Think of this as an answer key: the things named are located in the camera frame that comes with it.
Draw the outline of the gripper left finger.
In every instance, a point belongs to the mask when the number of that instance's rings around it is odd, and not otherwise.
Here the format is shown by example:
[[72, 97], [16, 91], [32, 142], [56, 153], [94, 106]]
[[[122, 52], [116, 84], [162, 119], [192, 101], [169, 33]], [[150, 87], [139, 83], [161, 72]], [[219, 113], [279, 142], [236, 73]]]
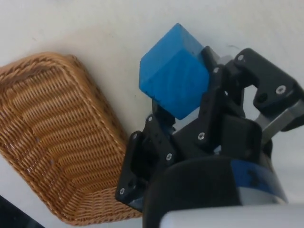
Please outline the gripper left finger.
[[174, 124], [174, 116], [152, 101], [152, 113], [146, 118], [144, 129], [129, 137], [115, 192], [117, 201], [141, 206], [153, 178], [174, 164]]

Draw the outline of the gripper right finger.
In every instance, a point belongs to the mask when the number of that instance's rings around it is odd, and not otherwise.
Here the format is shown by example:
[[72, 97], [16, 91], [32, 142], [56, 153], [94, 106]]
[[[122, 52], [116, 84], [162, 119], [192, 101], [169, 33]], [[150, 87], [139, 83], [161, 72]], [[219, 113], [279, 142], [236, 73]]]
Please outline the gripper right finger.
[[256, 88], [253, 105], [260, 113], [255, 121], [259, 130], [250, 130], [245, 123], [239, 131], [241, 134], [260, 135], [257, 143], [267, 147], [278, 132], [287, 132], [304, 124], [302, 87], [256, 51], [243, 49], [226, 64], [218, 63], [210, 47], [203, 48], [201, 54], [210, 73], [210, 82], [200, 105], [199, 147], [220, 145], [231, 133], [229, 118], [244, 120], [244, 91], [249, 86]]

